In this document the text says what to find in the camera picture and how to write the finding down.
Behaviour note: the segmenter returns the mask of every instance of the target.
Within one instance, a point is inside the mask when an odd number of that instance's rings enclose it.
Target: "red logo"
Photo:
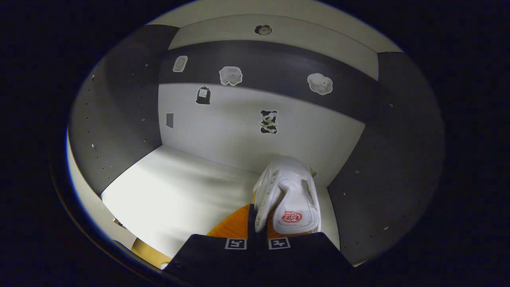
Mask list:
[[[285,211],[284,216],[282,216],[282,219],[285,222],[298,222],[301,220],[303,216],[297,212],[293,211]]]

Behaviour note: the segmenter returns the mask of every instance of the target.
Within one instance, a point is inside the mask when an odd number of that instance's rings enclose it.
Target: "white wall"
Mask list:
[[[255,33],[258,25],[270,25],[272,32]],[[267,41],[318,52],[344,62],[376,81],[379,78],[377,53],[335,30],[310,22],[272,15],[235,15],[205,20],[180,28],[169,49],[224,40]]]
[[[295,98],[206,85],[211,90],[210,105],[195,102],[200,84],[160,85],[163,145],[256,174],[261,174],[275,156],[292,156],[317,171],[317,186],[328,186],[365,127],[346,115]],[[261,110],[278,111],[276,134],[261,133]],[[174,113],[173,129],[166,126],[167,113]]]
[[[148,24],[181,28],[207,19],[243,14],[295,18],[342,33],[377,53],[402,52],[395,43],[369,25],[313,0],[198,0],[163,14]]]
[[[131,249],[136,236],[134,236],[129,230],[126,230],[113,222],[115,217],[83,178],[83,175],[74,160],[71,146],[69,145],[69,135],[67,135],[66,145],[67,165],[69,167],[69,173],[74,185],[74,190],[76,191],[76,195],[89,218],[109,238],[117,240],[128,249]]]

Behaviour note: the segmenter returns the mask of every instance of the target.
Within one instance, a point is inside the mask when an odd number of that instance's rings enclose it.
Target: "cow sticker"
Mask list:
[[[201,105],[211,104],[211,90],[207,86],[202,86],[196,93],[196,103]]]
[[[315,73],[308,76],[310,90],[325,95],[333,91],[333,81],[323,74]]]
[[[230,84],[231,86],[235,86],[242,81],[243,74],[238,67],[227,66],[220,70],[220,82],[222,85],[226,86]]]
[[[262,127],[260,128],[260,132],[270,134],[277,133],[276,126],[278,123],[276,122],[276,116],[278,112],[262,110],[260,114],[262,115],[262,122],[260,123]]]

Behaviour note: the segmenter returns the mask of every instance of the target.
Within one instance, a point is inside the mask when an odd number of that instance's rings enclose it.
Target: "cloud sticker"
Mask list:
[[[243,81],[241,69],[237,67],[223,67],[220,70],[220,81],[222,85],[230,84],[235,86]]]
[[[323,74],[315,73],[308,76],[310,90],[325,95],[333,91],[333,81]]]

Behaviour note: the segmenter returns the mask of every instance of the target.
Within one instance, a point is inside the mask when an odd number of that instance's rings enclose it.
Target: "white sneaker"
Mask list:
[[[281,156],[274,159],[257,181],[255,197],[255,232],[266,225],[267,215],[275,206],[273,228],[280,234],[320,231],[320,208],[310,171],[297,159]]]

